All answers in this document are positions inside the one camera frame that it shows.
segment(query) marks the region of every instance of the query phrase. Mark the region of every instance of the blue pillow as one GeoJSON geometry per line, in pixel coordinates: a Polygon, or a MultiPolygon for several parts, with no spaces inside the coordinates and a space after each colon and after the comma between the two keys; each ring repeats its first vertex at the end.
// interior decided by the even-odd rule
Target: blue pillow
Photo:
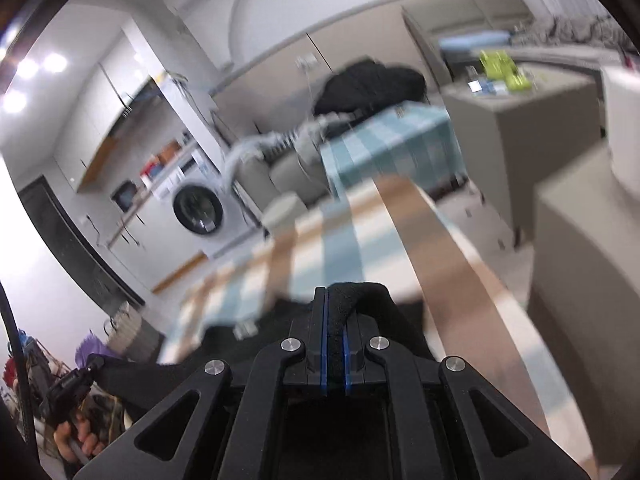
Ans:
{"type": "Polygon", "coordinates": [[[442,38],[438,41],[443,52],[468,52],[485,46],[505,46],[509,44],[511,33],[506,30],[484,30],[473,34],[442,38]]]}

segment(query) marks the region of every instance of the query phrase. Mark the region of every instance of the dark door frame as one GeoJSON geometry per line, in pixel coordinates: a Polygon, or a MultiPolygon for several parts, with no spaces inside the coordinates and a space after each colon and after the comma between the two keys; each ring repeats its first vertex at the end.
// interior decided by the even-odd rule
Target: dark door frame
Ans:
{"type": "Polygon", "coordinates": [[[31,188],[36,186],[42,186],[45,189],[45,191],[47,192],[47,195],[49,196],[49,199],[51,200],[51,203],[54,205],[57,212],[62,217],[63,221],[65,221],[66,226],[71,230],[71,232],[74,234],[78,242],[82,244],[85,250],[92,257],[92,259],[102,268],[102,270],[104,270],[104,272],[106,272],[111,277],[111,279],[114,282],[116,282],[116,284],[121,288],[121,290],[128,296],[129,301],[132,303],[132,306],[144,306],[145,300],[140,298],[140,296],[136,294],[136,292],[129,285],[127,285],[127,283],[125,283],[123,279],[119,275],[117,275],[113,269],[111,269],[109,264],[107,264],[107,262],[105,262],[102,259],[100,254],[98,254],[98,251],[94,249],[94,247],[80,232],[80,229],[78,229],[78,227],[76,226],[76,224],[74,224],[71,217],[66,213],[65,208],[60,203],[60,200],[58,200],[58,197],[56,197],[56,194],[53,192],[53,189],[51,189],[51,186],[49,185],[47,178],[44,175],[39,176],[38,178],[33,180],[31,183],[24,186],[18,192],[18,196],[20,196],[22,193],[25,193],[31,188]]]}

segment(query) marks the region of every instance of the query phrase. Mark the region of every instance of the electrical outlet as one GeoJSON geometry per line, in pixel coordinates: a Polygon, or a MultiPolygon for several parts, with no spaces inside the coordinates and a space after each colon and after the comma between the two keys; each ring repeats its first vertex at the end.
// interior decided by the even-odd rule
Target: electrical outlet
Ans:
{"type": "Polygon", "coordinates": [[[318,66],[318,58],[313,52],[309,52],[304,56],[298,56],[296,58],[296,66],[302,70],[302,72],[310,72],[318,66]]]}

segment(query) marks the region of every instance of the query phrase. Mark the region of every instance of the triangular cutout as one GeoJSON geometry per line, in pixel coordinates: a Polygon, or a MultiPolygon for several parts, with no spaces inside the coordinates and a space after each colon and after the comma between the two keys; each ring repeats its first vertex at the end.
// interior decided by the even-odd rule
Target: triangular cutout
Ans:
{"type": "Polygon", "coordinates": [[[469,392],[489,447],[502,458],[529,445],[528,437],[480,390],[469,392]]]}
{"type": "Polygon", "coordinates": [[[197,392],[188,392],[164,412],[155,424],[140,434],[135,441],[135,446],[140,451],[152,454],[160,460],[171,460],[199,399],[197,392]]]}

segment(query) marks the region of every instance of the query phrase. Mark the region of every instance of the white container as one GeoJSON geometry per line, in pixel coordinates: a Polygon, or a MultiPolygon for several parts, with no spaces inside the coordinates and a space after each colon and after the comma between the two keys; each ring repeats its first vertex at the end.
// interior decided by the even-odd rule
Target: white container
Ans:
{"type": "Polygon", "coordinates": [[[611,169],[640,200],[640,74],[624,67],[602,69],[611,169]]]}

